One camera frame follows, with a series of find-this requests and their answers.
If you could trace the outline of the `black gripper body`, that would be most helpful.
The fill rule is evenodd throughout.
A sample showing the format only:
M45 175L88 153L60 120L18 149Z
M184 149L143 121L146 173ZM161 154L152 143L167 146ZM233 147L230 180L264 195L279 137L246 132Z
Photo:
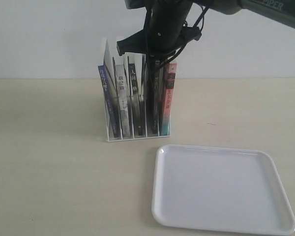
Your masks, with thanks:
M145 54L169 56L179 47L177 41L192 1L146 0L145 4Z

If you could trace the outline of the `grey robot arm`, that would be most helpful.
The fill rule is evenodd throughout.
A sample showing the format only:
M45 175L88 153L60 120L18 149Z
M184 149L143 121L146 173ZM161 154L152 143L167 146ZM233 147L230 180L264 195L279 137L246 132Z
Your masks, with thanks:
M174 61L192 41L202 36L205 14L209 9L233 15L242 9L295 29L295 0L127 0L127 9L145 8L143 29L117 42L120 56L125 53L146 55L161 64L154 72Z

